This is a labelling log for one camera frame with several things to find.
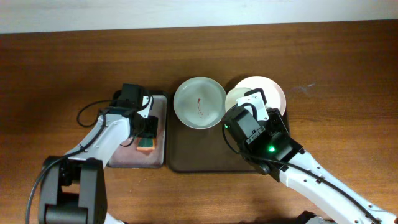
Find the orange green scrub sponge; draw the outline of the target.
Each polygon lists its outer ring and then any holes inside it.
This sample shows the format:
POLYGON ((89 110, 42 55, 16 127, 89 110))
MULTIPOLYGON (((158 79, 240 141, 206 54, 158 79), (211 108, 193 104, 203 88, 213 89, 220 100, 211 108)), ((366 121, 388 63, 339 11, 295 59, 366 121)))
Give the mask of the orange green scrub sponge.
POLYGON ((156 148, 156 139, 141 138, 137 144, 138 151, 153 151, 156 148))

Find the pale green plate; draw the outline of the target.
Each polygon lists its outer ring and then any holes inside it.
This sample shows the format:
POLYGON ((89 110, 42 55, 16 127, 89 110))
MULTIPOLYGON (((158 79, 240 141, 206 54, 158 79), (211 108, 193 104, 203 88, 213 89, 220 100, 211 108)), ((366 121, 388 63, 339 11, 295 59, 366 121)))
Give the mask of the pale green plate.
POLYGON ((194 77, 177 88, 173 108, 184 125, 193 129, 208 129, 224 116, 225 99, 226 92, 217 81, 194 77))

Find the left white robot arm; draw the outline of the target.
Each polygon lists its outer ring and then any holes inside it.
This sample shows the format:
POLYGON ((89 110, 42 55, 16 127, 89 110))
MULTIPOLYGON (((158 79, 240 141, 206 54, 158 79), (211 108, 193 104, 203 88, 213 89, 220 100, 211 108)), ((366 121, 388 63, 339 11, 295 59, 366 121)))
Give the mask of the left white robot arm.
POLYGON ((48 156, 33 189, 40 190, 39 223, 119 223, 108 213, 104 168, 127 139, 154 135, 149 90, 123 84, 98 111, 91 131, 63 156, 48 156))

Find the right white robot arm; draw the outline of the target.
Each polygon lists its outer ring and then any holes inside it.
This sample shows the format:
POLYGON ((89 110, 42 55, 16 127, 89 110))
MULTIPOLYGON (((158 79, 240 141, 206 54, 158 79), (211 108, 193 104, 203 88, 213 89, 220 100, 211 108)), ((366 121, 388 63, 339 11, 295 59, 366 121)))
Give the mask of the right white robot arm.
POLYGON ((324 169, 293 140, 277 108, 266 117, 234 106, 222 119, 223 133, 235 140, 239 154, 258 173, 270 175, 303 195, 335 223, 397 223, 397 215, 366 200, 324 169))

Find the small tray with soapy water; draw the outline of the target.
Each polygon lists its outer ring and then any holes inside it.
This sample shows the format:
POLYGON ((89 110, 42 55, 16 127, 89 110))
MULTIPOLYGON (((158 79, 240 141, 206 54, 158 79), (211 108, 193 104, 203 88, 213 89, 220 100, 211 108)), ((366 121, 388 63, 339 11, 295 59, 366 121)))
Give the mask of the small tray with soapy water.
POLYGON ((164 163, 166 135, 167 135, 167 109, 169 96, 164 91, 151 90, 154 103, 149 116, 158 117, 156 148, 153 151, 138 151, 137 144, 141 138, 129 137, 119 145, 107 166, 112 168, 160 168, 164 163))

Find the large brown serving tray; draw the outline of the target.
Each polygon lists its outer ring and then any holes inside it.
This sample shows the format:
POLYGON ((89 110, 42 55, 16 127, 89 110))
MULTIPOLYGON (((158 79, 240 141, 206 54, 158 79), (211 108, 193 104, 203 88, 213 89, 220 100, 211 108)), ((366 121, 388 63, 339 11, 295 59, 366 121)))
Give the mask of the large brown serving tray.
POLYGON ((174 108, 167 125, 167 165, 179 173, 253 173, 255 169, 225 143, 221 121, 208 129, 184 125, 174 108))

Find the pinkish white plate top right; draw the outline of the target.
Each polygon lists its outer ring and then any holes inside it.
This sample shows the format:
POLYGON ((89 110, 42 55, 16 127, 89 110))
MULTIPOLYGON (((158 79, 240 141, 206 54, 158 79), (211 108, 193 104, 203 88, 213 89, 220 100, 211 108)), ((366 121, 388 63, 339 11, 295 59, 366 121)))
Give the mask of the pinkish white plate top right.
POLYGON ((262 88, 269 108, 278 108, 284 116, 287 108, 286 97, 281 87, 270 78, 262 76, 251 76, 241 80, 235 88, 262 88))

